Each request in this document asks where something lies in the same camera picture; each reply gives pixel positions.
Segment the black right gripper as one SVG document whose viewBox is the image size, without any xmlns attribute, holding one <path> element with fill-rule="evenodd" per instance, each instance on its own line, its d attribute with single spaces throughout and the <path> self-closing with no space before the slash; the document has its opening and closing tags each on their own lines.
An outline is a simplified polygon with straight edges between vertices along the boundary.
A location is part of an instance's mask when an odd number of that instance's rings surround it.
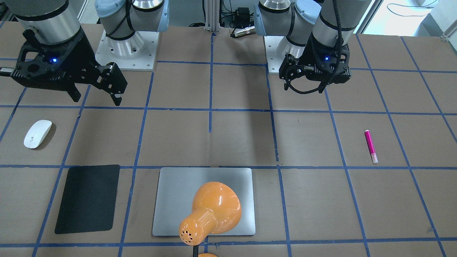
<svg viewBox="0 0 457 257">
<path fill-rule="evenodd" d="M 74 102 L 81 93 L 75 86 L 89 84 L 108 93 L 115 106 L 120 106 L 128 82 L 117 63 L 100 65 L 80 28 L 75 36 L 58 44 L 39 42 L 37 29 L 23 32 L 26 42 L 21 47 L 16 66 L 1 68 L 1 75 L 11 77 L 24 87 L 65 91 Z"/>
</svg>

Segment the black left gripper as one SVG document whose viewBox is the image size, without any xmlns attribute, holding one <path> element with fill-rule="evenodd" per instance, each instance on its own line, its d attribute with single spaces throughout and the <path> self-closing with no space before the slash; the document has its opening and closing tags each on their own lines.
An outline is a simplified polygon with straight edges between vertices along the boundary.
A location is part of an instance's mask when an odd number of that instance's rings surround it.
<svg viewBox="0 0 457 257">
<path fill-rule="evenodd" d="M 279 77 L 284 80 L 284 90 L 297 90 L 292 86 L 292 81 L 302 76 L 306 76 L 308 80 L 327 81 L 337 64 L 337 50 L 338 45 L 335 43 L 325 46 L 311 35 L 302 56 L 297 59 L 287 54 L 287 58 L 281 65 Z M 352 77 L 349 58 L 349 46 L 344 44 L 341 47 L 341 59 L 332 83 L 346 83 Z"/>
</svg>

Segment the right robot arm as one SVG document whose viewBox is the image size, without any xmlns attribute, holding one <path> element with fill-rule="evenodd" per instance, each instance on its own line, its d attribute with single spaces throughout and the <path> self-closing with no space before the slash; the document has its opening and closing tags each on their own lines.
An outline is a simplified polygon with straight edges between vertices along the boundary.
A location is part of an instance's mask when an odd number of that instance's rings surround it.
<svg viewBox="0 0 457 257">
<path fill-rule="evenodd" d="M 7 0 L 23 26 L 25 42 L 14 68 L 1 75 L 24 87 L 65 91 L 75 102 L 76 84 L 108 93 L 116 106 L 127 88 L 122 70 L 151 70 L 155 61 L 150 36 L 169 26 L 168 0 L 97 0 L 95 9 L 105 37 L 96 53 L 68 0 Z"/>
</svg>

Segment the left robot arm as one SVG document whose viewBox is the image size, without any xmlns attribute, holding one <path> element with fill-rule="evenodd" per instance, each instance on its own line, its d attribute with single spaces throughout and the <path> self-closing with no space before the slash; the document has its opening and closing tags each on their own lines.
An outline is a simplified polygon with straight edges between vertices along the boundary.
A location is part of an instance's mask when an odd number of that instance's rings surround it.
<svg viewBox="0 0 457 257">
<path fill-rule="evenodd" d="M 328 85 L 346 83 L 349 39 L 369 0 L 260 0 L 254 12 L 256 33 L 282 36 L 279 78 L 284 90 L 322 93 Z"/>
</svg>

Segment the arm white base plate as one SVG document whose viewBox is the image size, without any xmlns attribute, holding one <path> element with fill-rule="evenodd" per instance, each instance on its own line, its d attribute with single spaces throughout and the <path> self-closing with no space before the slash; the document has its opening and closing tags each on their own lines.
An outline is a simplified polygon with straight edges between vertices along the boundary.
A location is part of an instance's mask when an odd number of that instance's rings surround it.
<svg viewBox="0 0 457 257">
<path fill-rule="evenodd" d="M 263 36 L 265 45 L 265 54 L 270 75 L 279 75 L 281 65 L 287 58 L 286 53 L 278 50 L 280 42 L 284 36 Z"/>
<path fill-rule="evenodd" d="M 125 40 L 114 40 L 103 32 L 96 51 L 101 65 L 116 63 L 122 71 L 153 71 L 160 33 L 136 31 Z"/>
</svg>

